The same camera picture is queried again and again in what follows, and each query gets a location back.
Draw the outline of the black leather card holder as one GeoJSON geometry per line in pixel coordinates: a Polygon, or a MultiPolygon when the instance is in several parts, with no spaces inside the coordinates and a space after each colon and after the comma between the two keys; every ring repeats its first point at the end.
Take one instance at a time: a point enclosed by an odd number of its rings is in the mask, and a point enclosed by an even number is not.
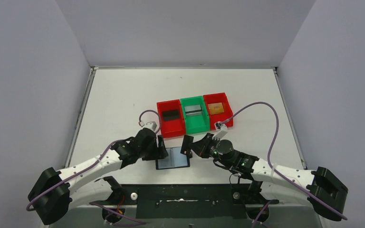
{"type": "Polygon", "coordinates": [[[164,159],[156,160],[157,170],[167,170],[167,169],[178,169],[190,167],[189,157],[181,153],[182,147],[172,147],[166,148],[168,156],[164,159]]]}

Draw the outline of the black credit card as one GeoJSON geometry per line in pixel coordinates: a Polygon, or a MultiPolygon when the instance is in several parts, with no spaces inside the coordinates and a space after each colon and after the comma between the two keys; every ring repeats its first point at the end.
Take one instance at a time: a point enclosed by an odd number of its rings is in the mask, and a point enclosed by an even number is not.
{"type": "Polygon", "coordinates": [[[193,143],[194,137],[190,135],[184,135],[180,154],[185,155],[188,159],[192,158],[191,145],[193,143]]]}

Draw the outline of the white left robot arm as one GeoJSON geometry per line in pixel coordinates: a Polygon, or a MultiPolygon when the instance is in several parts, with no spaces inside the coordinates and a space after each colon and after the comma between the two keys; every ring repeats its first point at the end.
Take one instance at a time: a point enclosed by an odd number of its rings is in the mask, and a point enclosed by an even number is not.
{"type": "Polygon", "coordinates": [[[55,170],[45,169],[28,194],[27,211],[35,211],[45,225],[60,220],[78,206],[91,202],[115,202],[121,185],[108,174],[139,159],[167,157],[164,140],[153,129],[143,127],[135,137],[110,143],[100,155],[80,164],[55,170]]]}

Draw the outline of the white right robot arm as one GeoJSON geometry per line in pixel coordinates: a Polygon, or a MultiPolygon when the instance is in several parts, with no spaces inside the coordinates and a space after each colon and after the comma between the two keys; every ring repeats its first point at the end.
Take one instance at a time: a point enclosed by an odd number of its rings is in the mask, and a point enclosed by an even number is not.
{"type": "Polygon", "coordinates": [[[312,207],[329,220],[346,217],[344,207],[348,188],[327,168],[301,170],[289,168],[240,152],[229,140],[206,134],[199,141],[190,141],[189,149],[201,158],[211,158],[216,166],[250,180],[249,195],[260,204],[268,201],[291,202],[312,207]]]}

